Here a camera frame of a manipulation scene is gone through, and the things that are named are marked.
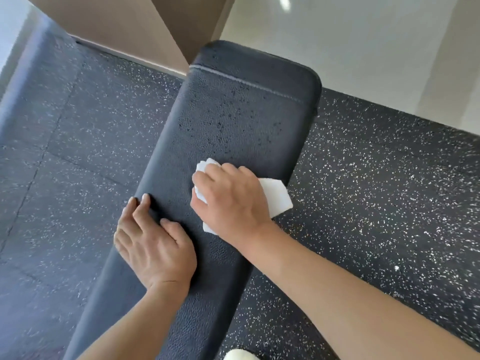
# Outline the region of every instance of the person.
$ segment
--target person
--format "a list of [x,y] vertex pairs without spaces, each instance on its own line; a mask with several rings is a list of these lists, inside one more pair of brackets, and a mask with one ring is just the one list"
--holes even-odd
[[[341,360],[480,359],[440,326],[283,232],[249,169],[209,164],[192,180],[208,203],[193,190],[196,214],[303,310]],[[179,223],[157,224],[149,207],[148,194],[139,204],[131,198],[114,235],[146,294],[81,360],[154,359],[187,296],[197,264],[192,241]]]

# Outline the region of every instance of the white paper towel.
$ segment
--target white paper towel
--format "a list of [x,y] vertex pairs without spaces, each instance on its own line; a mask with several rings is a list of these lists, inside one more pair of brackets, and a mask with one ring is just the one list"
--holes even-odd
[[[207,164],[216,164],[220,166],[218,162],[216,162],[212,158],[208,158],[206,161],[202,160],[200,163],[198,163],[196,170],[205,172]],[[267,197],[268,212],[270,214],[270,218],[274,218],[282,212],[293,208],[292,200],[290,199],[289,193],[287,192],[287,188],[281,180],[272,178],[259,178],[258,181],[260,181],[263,192]],[[205,199],[203,194],[200,193],[197,187],[195,187],[195,193],[199,199],[208,204],[207,200]],[[211,234],[216,235],[216,233],[211,228],[209,228],[205,222],[203,223],[203,230],[205,232],[210,232]]]

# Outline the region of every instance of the black speckled floor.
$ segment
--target black speckled floor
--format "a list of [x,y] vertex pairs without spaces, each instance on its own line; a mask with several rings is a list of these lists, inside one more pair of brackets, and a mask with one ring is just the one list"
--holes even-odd
[[[0,130],[0,358],[61,359],[181,80],[47,33]],[[480,349],[480,140],[325,89],[279,224]],[[254,271],[218,358],[335,359]]]

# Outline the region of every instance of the bench cushion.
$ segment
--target bench cushion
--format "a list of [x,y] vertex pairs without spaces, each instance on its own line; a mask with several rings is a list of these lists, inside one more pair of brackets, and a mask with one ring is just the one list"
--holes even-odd
[[[211,157],[287,184],[320,93],[320,79],[310,69],[227,41],[202,48],[190,66],[135,194],[151,194],[155,219],[182,223],[198,256],[161,359],[212,359],[251,271],[236,249],[203,231],[190,208],[196,164]],[[64,358],[78,357],[144,293],[113,249]]]

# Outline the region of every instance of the hand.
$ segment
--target hand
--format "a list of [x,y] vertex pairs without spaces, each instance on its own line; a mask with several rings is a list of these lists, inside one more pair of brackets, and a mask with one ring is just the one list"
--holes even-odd
[[170,283],[186,296],[197,267],[194,245],[179,223],[162,218],[160,226],[149,208],[148,194],[139,205],[130,198],[113,236],[115,247],[147,289]]
[[250,169],[225,163],[208,164],[197,171],[193,183],[204,195],[202,202],[192,191],[190,206],[223,240],[239,249],[264,226],[272,225],[268,203],[258,178]]

